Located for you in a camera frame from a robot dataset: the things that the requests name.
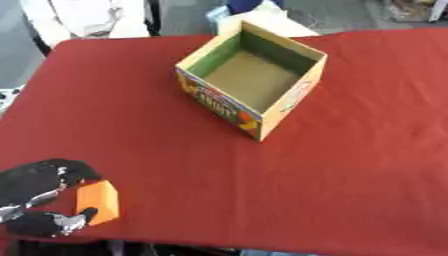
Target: gray carpet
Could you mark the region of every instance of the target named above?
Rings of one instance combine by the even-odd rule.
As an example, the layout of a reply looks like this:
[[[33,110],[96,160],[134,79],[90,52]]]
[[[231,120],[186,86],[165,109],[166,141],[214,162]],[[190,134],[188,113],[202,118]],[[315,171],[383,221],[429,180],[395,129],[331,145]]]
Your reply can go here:
[[[205,14],[225,0],[161,0],[162,35],[208,34]],[[394,23],[381,0],[286,0],[290,17],[321,34],[359,29],[404,29],[426,23]],[[446,26],[439,23],[431,26]],[[25,29],[18,0],[0,1],[0,88],[28,81],[43,60]]]

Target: white shirt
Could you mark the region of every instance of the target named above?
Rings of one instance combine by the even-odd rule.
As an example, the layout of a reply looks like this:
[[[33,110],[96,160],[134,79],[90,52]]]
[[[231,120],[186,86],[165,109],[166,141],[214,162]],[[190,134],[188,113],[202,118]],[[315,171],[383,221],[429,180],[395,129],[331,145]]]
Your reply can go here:
[[[54,47],[77,37],[146,37],[144,0],[20,0],[42,40]]]

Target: red tablecloth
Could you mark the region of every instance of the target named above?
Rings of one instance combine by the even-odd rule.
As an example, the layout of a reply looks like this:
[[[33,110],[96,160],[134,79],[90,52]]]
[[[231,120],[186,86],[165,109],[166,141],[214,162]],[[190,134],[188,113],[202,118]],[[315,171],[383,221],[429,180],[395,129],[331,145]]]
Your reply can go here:
[[[102,173],[122,216],[82,238],[448,255],[448,30],[300,39],[323,81],[264,143],[181,92],[174,64],[208,39],[62,43],[0,121],[0,169]]]

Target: orange block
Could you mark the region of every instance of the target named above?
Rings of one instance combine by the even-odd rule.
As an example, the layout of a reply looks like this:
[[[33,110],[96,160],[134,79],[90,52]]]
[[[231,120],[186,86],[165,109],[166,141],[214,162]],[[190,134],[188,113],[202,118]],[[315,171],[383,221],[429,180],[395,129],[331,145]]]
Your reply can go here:
[[[77,191],[76,211],[79,213],[88,207],[98,208],[98,214],[90,222],[91,226],[118,218],[117,190],[107,180],[80,187]]]

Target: open box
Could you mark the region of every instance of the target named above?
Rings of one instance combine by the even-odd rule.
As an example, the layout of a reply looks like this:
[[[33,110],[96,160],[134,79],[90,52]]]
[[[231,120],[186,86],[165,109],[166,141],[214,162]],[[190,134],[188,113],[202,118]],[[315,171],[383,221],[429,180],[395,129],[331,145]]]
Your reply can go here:
[[[243,21],[176,65],[182,88],[262,141],[320,80],[327,55]]]

